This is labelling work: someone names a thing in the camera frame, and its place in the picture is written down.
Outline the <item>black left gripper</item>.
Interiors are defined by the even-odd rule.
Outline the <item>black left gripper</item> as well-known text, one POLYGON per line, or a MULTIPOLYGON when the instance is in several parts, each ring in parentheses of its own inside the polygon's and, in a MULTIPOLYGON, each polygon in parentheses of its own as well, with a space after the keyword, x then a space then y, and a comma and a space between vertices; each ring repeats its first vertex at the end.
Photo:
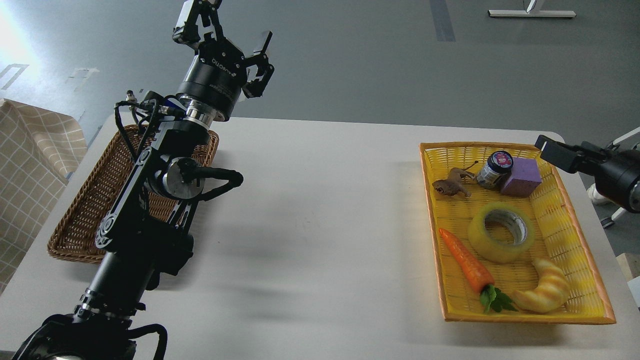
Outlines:
POLYGON ((259 98, 268 86, 275 71, 267 55, 274 33, 263 32, 262 43, 243 59, 242 50, 224 39, 218 16, 221 4, 221 0, 186 0, 173 27, 172 40, 197 51, 176 96, 205 103, 217 111, 216 121, 226 122, 241 91, 247 99, 259 98), (249 80, 247 71, 253 67, 256 73, 249 80))

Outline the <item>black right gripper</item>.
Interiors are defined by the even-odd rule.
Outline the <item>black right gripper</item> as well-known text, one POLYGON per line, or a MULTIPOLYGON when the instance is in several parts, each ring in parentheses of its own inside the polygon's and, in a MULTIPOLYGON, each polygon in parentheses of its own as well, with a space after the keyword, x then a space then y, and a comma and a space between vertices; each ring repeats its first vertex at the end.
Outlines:
POLYGON ((567 145, 541 134, 534 146, 540 150, 541 159, 566 173, 596 174, 595 187, 599 194, 628 212, 640 212, 640 151, 607 153, 587 141, 567 145))

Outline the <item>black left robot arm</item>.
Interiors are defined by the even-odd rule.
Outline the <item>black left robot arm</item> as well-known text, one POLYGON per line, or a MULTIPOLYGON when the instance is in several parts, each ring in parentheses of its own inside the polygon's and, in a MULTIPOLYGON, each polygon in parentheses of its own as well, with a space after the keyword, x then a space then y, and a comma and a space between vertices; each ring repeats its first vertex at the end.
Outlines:
POLYGON ((190 227, 199 202, 240 187, 235 170, 199 164, 192 153, 209 141, 214 122, 226 122, 241 95, 261 97, 274 73, 263 44, 244 55, 224 36, 219 0, 186 0, 173 41, 194 50, 176 94, 131 95, 114 106, 115 123, 132 170, 96 230, 105 250, 98 270, 71 314, 53 314, 14 353, 14 360, 132 360, 136 340, 158 336, 155 360, 165 357, 169 333, 160 324, 131 328, 146 309, 144 292, 172 276, 194 255, 190 227))

